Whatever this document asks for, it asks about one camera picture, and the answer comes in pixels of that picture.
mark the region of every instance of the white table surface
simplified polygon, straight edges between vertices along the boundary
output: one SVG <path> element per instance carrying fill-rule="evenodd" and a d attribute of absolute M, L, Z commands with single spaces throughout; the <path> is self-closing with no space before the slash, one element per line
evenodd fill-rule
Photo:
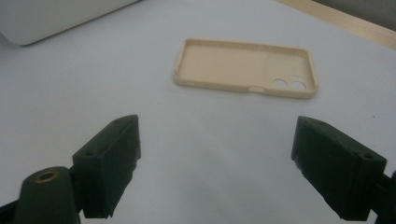
<path fill-rule="evenodd" d="M 319 91 L 300 100 L 179 87 L 189 37 L 308 49 Z M 387 158 L 391 175 L 395 88 L 395 50 L 274 0 L 144 0 L 27 47 L 0 36 L 0 204 L 137 114 L 134 179 L 113 218 L 82 223 L 346 223 L 290 159 L 297 117 L 349 134 Z"/>

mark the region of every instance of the wooden edge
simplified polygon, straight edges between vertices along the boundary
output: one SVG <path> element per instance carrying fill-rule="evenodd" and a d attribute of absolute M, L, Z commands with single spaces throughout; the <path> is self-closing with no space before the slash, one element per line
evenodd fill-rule
<path fill-rule="evenodd" d="M 355 35 L 372 40 L 390 49 L 396 49 L 396 32 L 351 16 L 312 0 L 277 0 L 328 23 L 339 26 Z"/>

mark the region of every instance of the beige phone case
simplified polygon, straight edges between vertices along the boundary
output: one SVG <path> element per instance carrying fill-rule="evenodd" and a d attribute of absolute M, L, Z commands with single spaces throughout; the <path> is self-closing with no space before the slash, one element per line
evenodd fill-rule
<path fill-rule="evenodd" d="M 225 91 L 310 98 L 318 79 L 305 49 L 264 44 L 187 39 L 175 82 Z"/>

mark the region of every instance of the phone case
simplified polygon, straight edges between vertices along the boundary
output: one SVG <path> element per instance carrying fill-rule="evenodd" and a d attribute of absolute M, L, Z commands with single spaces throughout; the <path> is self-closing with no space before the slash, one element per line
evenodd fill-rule
<path fill-rule="evenodd" d="M 179 85 L 310 98 L 318 79 L 305 49 L 187 39 L 176 66 Z"/>

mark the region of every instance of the white surface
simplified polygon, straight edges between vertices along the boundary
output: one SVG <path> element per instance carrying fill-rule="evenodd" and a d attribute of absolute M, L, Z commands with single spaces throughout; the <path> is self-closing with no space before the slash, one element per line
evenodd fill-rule
<path fill-rule="evenodd" d="M 299 100 L 179 87 L 189 37 L 308 49 L 319 90 Z M 297 116 L 375 150 L 390 175 L 395 71 L 395 50 L 269 0 L 144 0 L 28 47 L 2 37 L 0 204 L 29 174 L 71 166 L 111 120 L 138 114 L 133 181 L 113 218 L 82 223 L 345 223 L 290 159 Z"/>
<path fill-rule="evenodd" d="M 0 33 L 27 45 L 137 0 L 0 0 Z"/>

